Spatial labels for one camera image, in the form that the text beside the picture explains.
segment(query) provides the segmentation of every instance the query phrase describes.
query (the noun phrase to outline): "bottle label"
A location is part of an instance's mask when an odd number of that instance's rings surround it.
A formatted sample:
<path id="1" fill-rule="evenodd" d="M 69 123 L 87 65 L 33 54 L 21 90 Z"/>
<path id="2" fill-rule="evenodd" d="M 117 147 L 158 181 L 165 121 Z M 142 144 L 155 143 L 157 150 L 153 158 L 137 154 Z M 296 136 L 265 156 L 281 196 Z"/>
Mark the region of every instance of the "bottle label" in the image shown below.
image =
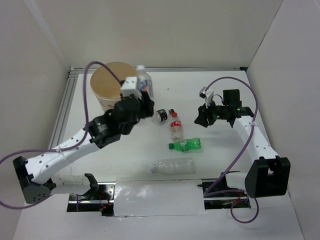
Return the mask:
<path id="1" fill-rule="evenodd" d="M 180 141 L 182 152 L 188 151 L 187 140 Z"/>
<path id="2" fill-rule="evenodd" d="M 175 127 L 175 126 L 182 127 L 182 126 L 181 126 L 181 122 L 180 122 L 180 121 L 178 121 L 178 120 L 173 121 L 173 122 L 171 123 L 171 127 Z"/>
<path id="3" fill-rule="evenodd" d="M 168 119 L 168 115 L 167 115 L 167 113 L 166 113 L 166 111 L 164 109 L 158 110 L 157 112 L 160 115 L 161 122 Z"/>

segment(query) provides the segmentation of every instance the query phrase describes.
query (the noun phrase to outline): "red label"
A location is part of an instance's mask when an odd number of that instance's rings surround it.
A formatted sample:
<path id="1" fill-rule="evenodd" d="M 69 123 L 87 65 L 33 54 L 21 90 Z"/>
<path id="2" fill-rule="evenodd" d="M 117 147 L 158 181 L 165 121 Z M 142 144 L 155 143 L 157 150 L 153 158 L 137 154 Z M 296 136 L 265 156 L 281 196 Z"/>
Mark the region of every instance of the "red label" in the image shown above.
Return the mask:
<path id="1" fill-rule="evenodd" d="M 175 127 L 175 126 L 181 127 L 181 122 L 180 122 L 180 121 L 173 121 L 173 122 L 171 123 L 171 127 Z"/>

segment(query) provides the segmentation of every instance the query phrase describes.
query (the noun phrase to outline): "red wire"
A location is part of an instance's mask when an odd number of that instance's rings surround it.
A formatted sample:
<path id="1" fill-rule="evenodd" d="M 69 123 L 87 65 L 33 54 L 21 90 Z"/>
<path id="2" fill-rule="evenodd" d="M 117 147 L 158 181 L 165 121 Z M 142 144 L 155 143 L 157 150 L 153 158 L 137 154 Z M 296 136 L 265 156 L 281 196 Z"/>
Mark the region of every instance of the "red wire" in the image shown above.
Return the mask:
<path id="1" fill-rule="evenodd" d="M 101 201 L 101 195 L 100 195 L 100 192 L 98 192 L 98 195 L 99 195 L 100 207 L 102 207 L 102 201 Z"/>

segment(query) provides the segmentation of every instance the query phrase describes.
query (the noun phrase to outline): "cable tie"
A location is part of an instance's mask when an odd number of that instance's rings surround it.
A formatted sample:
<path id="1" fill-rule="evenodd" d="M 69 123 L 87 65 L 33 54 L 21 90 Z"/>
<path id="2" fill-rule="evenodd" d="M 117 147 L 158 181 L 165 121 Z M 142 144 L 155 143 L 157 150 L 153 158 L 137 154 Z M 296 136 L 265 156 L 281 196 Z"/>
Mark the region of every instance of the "cable tie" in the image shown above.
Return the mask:
<path id="1" fill-rule="evenodd" d="M 67 157 L 65 156 L 64 152 L 61 150 L 60 145 L 58 145 L 58 146 L 56 147 L 56 150 L 55 150 L 55 151 L 56 151 L 58 154 L 61 154 L 64 160 L 67 160 Z"/>
<path id="2" fill-rule="evenodd" d="M 256 126 L 256 125 L 257 125 L 257 122 L 256 122 L 256 121 L 253 121 L 252 123 L 249 124 L 249 126 L 253 126 L 253 125 Z"/>

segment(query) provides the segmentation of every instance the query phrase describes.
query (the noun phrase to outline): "paper cup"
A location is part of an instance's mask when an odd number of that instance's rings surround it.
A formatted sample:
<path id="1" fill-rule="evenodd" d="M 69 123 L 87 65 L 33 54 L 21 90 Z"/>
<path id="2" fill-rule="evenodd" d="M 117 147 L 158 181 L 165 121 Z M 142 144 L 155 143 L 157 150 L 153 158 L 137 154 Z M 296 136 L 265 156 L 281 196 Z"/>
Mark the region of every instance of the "paper cup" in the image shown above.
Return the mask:
<path id="1" fill-rule="evenodd" d="M 113 61 L 105 65 L 114 72 L 120 81 L 125 80 L 126 77 L 137 76 L 135 67 L 128 63 Z M 92 74 L 90 86 L 104 111 L 113 109 L 116 102 L 121 99 L 120 84 L 103 66 L 100 66 Z"/>

